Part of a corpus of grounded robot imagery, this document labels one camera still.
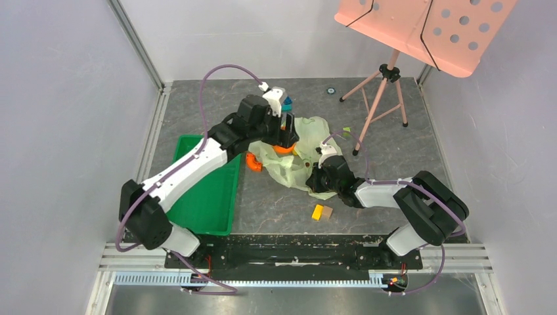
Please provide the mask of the orange fake fruit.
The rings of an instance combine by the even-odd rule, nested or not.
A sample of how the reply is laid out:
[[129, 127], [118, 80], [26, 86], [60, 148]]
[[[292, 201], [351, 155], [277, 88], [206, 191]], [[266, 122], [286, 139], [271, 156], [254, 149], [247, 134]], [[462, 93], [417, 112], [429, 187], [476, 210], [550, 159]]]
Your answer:
[[273, 150], [277, 153], [277, 154], [292, 154], [292, 150], [295, 149], [295, 144], [293, 144], [292, 146], [288, 147], [288, 148], [284, 148], [282, 146], [273, 146]]

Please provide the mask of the pale green plastic bag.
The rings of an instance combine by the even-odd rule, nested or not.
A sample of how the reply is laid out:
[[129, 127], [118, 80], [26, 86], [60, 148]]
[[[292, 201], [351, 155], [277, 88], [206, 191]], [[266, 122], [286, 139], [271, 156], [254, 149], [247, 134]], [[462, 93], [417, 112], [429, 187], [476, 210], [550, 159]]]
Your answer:
[[279, 184], [287, 188], [307, 192], [311, 197], [319, 200], [334, 197], [336, 195], [334, 192], [316, 194], [305, 185], [306, 180], [310, 177], [313, 165], [319, 160], [316, 148], [330, 135], [328, 122], [319, 116], [297, 117], [295, 126], [300, 136], [300, 140], [295, 146], [298, 156], [277, 154], [271, 145], [262, 141], [251, 143], [248, 151], [256, 156], [270, 177]]

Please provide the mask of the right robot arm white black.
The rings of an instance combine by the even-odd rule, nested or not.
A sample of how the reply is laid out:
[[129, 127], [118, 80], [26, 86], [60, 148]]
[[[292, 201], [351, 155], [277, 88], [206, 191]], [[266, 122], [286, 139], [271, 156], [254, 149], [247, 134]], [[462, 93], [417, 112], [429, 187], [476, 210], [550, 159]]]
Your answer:
[[442, 245], [447, 238], [465, 234], [469, 215], [465, 203], [429, 171], [412, 178], [370, 180], [356, 177], [343, 156], [315, 163], [306, 185], [312, 192], [334, 192], [349, 207], [400, 209], [408, 223], [382, 241], [381, 263], [399, 266], [406, 254], [425, 245]]

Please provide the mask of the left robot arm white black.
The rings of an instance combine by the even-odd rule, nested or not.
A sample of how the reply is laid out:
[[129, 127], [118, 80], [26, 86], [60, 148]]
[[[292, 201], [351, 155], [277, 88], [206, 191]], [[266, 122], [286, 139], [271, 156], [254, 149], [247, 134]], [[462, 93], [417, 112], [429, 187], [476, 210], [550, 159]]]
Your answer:
[[287, 97], [273, 88], [262, 96], [249, 94], [238, 110], [211, 127], [188, 153], [157, 175], [138, 183], [131, 179], [120, 192], [118, 234], [127, 229], [147, 250], [164, 248], [181, 255], [190, 267], [206, 260], [206, 249], [187, 228], [172, 223], [167, 212], [195, 184], [236, 156], [253, 142], [289, 148], [298, 140], [294, 115], [282, 113]]

